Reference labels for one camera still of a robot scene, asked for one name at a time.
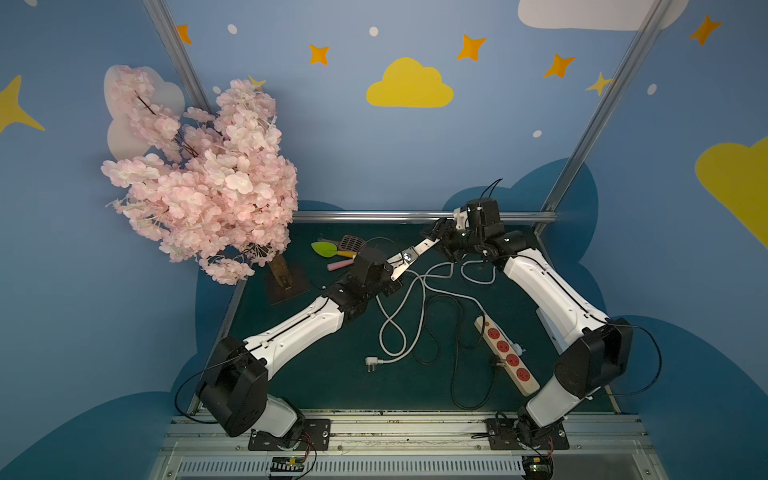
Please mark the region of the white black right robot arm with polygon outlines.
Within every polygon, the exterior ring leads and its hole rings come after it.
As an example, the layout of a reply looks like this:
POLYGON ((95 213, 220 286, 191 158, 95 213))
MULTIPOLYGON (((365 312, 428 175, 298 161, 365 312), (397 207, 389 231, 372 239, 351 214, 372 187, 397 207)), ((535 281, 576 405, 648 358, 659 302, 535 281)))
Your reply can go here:
POLYGON ((421 231, 453 262, 469 253, 490 260, 521 287, 550 320, 555 337, 566 349, 551 379, 521 410, 520 422, 542 430, 560 422, 585 398, 623 375, 633 339, 625 320, 611 321, 594 308, 551 267, 521 231, 490 227, 458 228, 453 219, 439 219, 421 231))

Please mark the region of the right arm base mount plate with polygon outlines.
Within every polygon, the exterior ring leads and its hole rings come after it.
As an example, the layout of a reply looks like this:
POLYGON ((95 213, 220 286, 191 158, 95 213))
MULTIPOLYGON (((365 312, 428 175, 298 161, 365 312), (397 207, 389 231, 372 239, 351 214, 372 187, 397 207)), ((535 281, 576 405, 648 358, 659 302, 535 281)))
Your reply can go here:
POLYGON ((492 450, 565 451, 569 439, 561 422, 545 427, 523 418, 494 417, 485 420, 486 435, 492 450))

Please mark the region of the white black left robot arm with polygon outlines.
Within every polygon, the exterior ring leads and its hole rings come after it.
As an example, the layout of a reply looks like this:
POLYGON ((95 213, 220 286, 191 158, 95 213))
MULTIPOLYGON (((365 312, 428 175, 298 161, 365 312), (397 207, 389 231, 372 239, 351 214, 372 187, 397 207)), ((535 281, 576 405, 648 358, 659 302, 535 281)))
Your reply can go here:
POLYGON ((371 299, 399 289, 395 269, 401 264, 400 254, 388 258, 365 249, 299 313, 244 340, 223 338, 201 374, 197 398, 230 437, 253 427, 278 438, 291 436, 299 412, 268 393, 270 380, 305 349, 361 316, 371 299))

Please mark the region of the white power strip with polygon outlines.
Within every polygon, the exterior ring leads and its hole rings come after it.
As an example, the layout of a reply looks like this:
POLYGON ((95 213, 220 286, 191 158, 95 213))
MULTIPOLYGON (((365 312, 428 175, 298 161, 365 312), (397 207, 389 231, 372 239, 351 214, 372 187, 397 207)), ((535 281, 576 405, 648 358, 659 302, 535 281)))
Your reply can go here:
POLYGON ((420 243, 408 247, 387 260, 392 267, 391 280, 398 280, 419 257, 438 243, 438 240, 424 239, 420 243))

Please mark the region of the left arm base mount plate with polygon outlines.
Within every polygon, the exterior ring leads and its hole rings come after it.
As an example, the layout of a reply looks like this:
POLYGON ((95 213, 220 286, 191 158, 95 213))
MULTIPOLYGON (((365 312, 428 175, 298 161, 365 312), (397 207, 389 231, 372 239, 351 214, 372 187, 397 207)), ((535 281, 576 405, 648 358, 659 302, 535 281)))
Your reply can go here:
POLYGON ((331 437, 332 421, 329 418, 299 419, 282 437, 252 429, 249 451, 294 451, 308 446, 317 451, 327 451, 331 437))

